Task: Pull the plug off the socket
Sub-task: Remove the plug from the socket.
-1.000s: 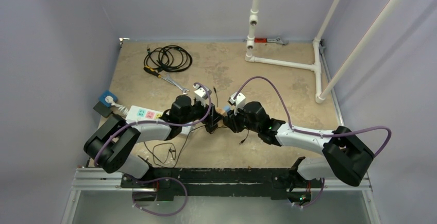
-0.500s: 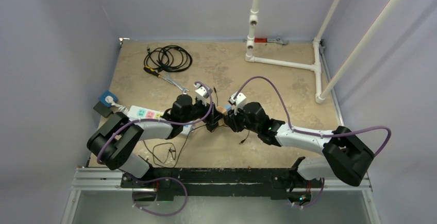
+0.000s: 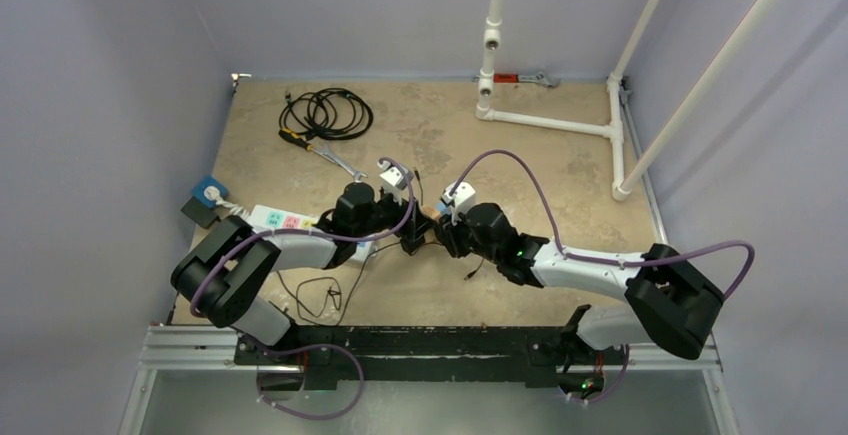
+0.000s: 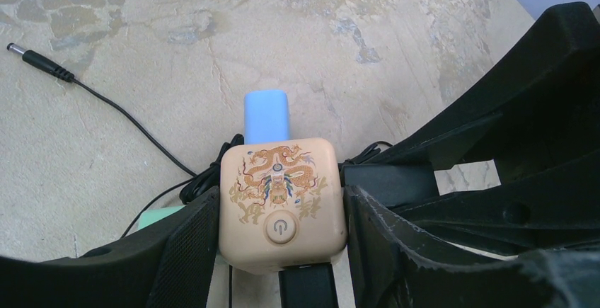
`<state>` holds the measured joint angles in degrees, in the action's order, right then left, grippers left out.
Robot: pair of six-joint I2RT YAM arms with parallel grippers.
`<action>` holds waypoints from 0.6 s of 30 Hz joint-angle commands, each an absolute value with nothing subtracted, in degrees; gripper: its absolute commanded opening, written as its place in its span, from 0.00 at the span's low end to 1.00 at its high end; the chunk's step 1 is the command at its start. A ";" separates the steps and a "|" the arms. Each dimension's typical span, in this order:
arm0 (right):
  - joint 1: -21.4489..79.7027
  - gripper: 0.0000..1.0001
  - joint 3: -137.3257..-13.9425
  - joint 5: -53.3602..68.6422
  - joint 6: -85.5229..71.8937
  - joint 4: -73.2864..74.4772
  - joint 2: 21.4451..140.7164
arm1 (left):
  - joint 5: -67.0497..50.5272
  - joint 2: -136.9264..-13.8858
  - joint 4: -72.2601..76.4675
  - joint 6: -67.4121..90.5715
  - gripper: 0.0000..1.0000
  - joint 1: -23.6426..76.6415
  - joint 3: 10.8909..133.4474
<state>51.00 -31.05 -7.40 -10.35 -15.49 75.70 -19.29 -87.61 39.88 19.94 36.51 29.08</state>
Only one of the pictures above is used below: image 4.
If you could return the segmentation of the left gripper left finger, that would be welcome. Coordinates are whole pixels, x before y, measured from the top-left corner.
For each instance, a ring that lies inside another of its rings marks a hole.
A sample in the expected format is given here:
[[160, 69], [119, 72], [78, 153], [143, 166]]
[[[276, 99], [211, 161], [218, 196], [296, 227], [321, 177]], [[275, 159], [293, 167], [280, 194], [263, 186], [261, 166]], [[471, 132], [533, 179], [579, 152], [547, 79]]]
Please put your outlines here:
[[78, 258], [1, 258], [2, 307], [205, 307], [218, 247], [219, 188]]

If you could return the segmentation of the beige dragon cube socket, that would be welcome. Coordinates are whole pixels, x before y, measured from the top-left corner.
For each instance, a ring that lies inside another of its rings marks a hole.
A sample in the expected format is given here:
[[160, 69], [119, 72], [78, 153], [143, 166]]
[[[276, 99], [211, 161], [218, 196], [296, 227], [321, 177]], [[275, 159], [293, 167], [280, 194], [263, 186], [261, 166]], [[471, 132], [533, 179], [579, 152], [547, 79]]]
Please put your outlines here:
[[245, 144], [221, 160], [219, 252], [252, 274], [336, 261], [345, 221], [335, 149], [323, 138]]

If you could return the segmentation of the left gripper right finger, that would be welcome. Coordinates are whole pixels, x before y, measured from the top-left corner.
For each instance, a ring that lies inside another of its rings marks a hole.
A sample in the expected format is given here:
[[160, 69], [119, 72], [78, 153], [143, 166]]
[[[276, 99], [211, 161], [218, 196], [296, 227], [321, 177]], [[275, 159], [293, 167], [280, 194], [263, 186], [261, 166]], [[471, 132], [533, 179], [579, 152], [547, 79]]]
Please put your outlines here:
[[358, 307], [598, 307], [599, 253], [546, 251], [507, 261], [447, 243], [344, 189]]

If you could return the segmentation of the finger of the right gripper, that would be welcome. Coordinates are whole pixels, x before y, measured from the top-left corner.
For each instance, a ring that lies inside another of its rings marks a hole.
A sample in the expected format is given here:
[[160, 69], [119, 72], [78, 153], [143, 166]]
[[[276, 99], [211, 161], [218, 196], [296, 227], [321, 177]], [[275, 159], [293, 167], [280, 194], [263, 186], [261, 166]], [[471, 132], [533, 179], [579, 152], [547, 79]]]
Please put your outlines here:
[[492, 161], [485, 190], [386, 202], [455, 244], [515, 255], [599, 247], [599, 20], [584, 2], [545, 10], [467, 92], [376, 164], [435, 171]]

